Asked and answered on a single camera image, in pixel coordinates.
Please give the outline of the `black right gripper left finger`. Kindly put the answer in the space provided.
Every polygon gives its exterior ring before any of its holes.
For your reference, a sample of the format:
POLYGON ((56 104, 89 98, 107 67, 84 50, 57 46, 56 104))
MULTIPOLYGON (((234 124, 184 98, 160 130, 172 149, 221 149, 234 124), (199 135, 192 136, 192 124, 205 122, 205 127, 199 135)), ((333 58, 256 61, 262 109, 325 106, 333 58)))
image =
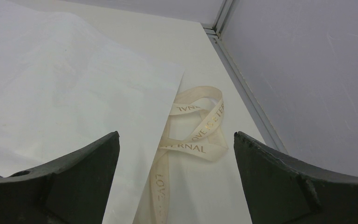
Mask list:
POLYGON ((0 176, 0 224, 100 224, 120 145, 109 133, 42 165, 0 176))

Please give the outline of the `cream printed ribbon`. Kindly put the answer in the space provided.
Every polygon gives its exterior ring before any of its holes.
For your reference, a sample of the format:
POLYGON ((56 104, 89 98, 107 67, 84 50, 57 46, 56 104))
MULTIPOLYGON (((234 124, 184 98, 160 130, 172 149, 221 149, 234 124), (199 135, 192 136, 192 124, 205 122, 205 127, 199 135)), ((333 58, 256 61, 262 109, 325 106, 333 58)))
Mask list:
POLYGON ((169 137, 167 120, 133 223, 165 224, 169 211, 169 152, 178 151, 216 162, 228 150, 220 125, 224 118, 222 92, 211 86, 198 86, 177 94, 169 117, 199 113, 201 122, 184 139, 169 137))

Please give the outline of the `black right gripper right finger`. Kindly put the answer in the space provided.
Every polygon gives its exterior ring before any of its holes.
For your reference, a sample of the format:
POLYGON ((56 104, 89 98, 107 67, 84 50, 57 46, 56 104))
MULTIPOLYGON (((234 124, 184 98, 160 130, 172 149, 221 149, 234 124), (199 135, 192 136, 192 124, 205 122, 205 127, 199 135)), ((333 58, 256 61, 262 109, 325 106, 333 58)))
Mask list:
POLYGON ((281 153, 236 132, 234 152, 254 224, 358 224, 358 177, 281 153))

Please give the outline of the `white paper bouquet wrap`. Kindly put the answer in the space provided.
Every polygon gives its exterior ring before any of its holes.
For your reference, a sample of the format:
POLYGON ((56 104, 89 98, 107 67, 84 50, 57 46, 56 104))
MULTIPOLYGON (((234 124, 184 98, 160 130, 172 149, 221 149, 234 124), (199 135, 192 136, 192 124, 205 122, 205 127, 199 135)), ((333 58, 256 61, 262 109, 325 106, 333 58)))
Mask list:
POLYGON ((118 131, 105 224, 131 224, 184 74, 79 16, 0 0, 0 176, 118 131))

